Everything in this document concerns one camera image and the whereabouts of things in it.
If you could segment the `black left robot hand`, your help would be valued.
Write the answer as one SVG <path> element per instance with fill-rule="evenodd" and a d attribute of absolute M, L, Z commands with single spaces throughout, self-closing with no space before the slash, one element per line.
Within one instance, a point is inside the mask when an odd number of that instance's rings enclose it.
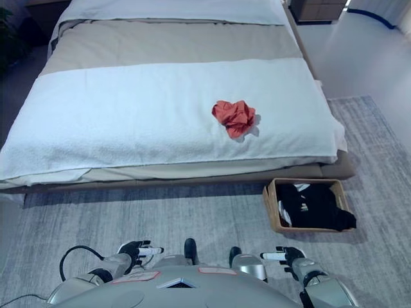
<path fill-rule="evenodd" d="M 122 244 L 118 250 L 118 253 L 125 253 L 131 258 L 133 266 L 141 264 L 141 258 L 160 255 L 163 252 L 163 247 L 152 246 L 150 240 L 130 241 Z"/>

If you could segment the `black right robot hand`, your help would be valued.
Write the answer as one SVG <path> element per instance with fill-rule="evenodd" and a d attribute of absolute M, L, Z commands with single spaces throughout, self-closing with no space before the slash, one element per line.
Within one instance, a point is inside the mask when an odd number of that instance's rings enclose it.
<path fill-rule="evenodd" d="M 293 271 L 292 264 L 295 259 L 306 257 L 303 251 L 289 246 L 276 246 L 274 252 L 262 252 L 259 256 L 266 261 L 278 261 L 280 265 L 284 266 L 286 273 Z"/>

